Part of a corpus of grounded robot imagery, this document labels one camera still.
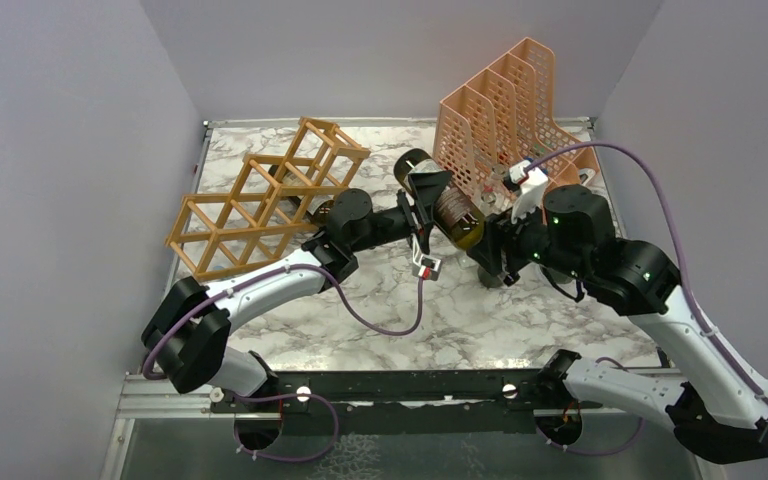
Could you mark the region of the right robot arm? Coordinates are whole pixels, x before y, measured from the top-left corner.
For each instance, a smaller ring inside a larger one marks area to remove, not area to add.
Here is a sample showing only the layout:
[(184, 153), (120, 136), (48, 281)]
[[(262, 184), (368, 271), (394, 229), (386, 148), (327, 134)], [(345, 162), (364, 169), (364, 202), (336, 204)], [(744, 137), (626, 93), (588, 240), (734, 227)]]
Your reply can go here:
[(679, 380), (640, 376), (561, 349), (537, 377), (545, 404), (589, 401), (623, 410), (663, 426), (715, 464), (768, 457), (768, 380), (751, 372), (690, 305), (679, 268), (663, 250), (616, 235), (604, 197), (568, 185), (521, 220), (510, 212), (491, 215), (468, 255), (507, 285), (530, 264), (572, 278), (579, 296), (628, 318), (682, 373)]

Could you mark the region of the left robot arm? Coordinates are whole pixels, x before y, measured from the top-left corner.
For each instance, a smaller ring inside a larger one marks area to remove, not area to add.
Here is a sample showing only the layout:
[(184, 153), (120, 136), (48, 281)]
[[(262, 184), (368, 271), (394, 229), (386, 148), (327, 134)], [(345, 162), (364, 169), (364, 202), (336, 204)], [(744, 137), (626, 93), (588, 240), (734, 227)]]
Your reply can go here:
[(287, 257), (248, 274), (201, 284), (189, 276), (168, 291), (141, 341), (148, 353), (142, 374), (169, 380), (190, 393), (204, 385), (232, 390), (245, 407), (258, 411), (273, 401), (271, 372), (254, 353), (233, 353), (232, 333), (246, 323), (298, 298), (334, 288), (348, 300), (341, 284), (358, 268), (356, 255), (406, 241), (411, 248), (417, 286), (439, 277), (441, 261), (430, 253), (433, 209), (451, 173), (413, 173), (408, 191), (396, 206), (375, 210), (370, 195), (351, 188), (337, 196), (324, 227)]

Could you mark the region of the dark wine bottle black neck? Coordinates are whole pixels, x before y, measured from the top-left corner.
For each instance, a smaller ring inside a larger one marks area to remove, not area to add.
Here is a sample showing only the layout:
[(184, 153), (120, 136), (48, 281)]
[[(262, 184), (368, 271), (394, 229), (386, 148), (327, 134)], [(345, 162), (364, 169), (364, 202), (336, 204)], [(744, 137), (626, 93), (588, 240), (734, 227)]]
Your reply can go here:
[(507, 270), (503, 262), (479, 262), (477, 278), (487, 289), (506, 287)]

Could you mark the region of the green wine bottle white label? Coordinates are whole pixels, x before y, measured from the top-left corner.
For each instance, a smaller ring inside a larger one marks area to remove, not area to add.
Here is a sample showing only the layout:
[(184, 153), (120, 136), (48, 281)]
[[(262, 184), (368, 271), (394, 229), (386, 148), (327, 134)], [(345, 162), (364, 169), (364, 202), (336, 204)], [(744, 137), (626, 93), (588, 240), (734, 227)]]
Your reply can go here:
[[(277, 178), (276, 174), (278, 170), (278, 165), (272, 165), (269, 167), (268, 173)], [(304, 186), (304, 182), (291, 171), (287, 171), (285, 173), (282, 182), (287, 186)], [(295, 212), (300, 210), (301, 204), (304, 200), (302, 196), (298, 195), (289, 196), (286, 197), (286, 199), (290, 202), (290, 204), (293, 205)], [(318, 228), (323, 227), (327, 223), (327, 215), (333, 205), (334, 199), (332, 195), (316, 195), (310, 200), (307, 207), (305, 208), (303, 219), (309, 221)]]

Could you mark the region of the green wine bottle silver neck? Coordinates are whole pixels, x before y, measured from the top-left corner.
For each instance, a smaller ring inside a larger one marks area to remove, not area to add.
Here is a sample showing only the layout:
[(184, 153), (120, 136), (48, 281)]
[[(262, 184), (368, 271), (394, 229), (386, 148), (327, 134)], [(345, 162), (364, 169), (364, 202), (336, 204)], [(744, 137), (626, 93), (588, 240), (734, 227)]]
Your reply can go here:
[[(444, 171), (425, 150), (413, 148), (398, 158), (393, 174), (400, 185), (412, 193), (409, 174)], [(450, 180), (434, 204), (434, 221), (443, 234), (460, 250), (479, 243), (484, 234), (485, 215), (473, 201)]]

